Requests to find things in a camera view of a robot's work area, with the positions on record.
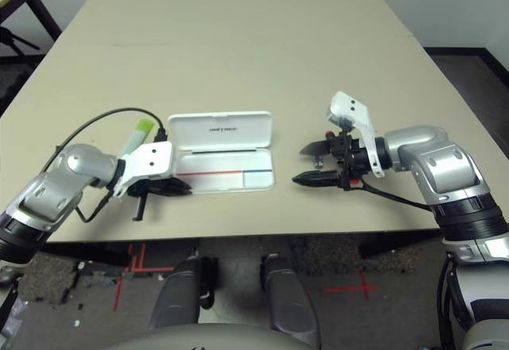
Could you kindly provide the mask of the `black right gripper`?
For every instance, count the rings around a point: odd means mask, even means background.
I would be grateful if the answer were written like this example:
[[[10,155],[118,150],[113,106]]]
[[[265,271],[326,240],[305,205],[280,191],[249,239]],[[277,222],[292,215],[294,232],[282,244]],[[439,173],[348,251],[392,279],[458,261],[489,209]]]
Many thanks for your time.
[[[328,155],[331,151],[329,140],[311,142],[302,148],[300,155]],[[337,171],[305,171],[292,178],[302,186],[335,186],[339,189],[363,189],[363,176],[371,172],[366,150],[360,147],[359,139],[350,134],[332,134],[332,156]]]

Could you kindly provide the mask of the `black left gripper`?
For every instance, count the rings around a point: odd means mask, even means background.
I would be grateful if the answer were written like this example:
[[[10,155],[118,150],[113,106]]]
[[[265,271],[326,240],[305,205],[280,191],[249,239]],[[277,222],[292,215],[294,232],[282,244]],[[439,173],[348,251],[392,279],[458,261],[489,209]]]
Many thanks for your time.
[[[134,183],[127,189],[127,195],[138,200],[132,220],[143,220],[147,198],[150,193],[159,196],[187,196],[192,195],[190,188],[191,186],[185,181],[175,177],[166,180],[141,180]]]

